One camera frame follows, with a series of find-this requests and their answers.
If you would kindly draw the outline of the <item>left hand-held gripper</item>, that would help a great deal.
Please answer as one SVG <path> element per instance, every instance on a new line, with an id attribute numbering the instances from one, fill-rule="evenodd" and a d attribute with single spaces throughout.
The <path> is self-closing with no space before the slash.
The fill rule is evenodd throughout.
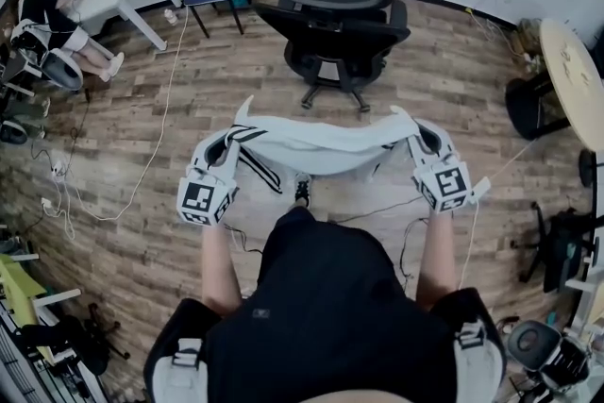
<path id="1" fill-rule="evenodd" d="M 241 145 L 228 142 L 227 133 L 222 129 L 202 140 L 193 151 L 187 175 L 179 181 L 176 210 L 186 223 L 216 227 L 234 201 Z"/>

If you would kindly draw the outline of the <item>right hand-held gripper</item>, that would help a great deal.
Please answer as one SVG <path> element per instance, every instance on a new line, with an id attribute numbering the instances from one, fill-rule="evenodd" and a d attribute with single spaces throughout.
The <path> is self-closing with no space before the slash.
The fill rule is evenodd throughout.
<path id="1" fill-rule="evenodd" d="M 467 164 L 455 157 L 446 160 L 458 153 L 444 129 L 420 118 L 413 121 L 419 134 L 408 138 L 407 143 L 415 166 L 412 179 L 418 192 L 434 213 L 462 208 L 472 192 Z"/>

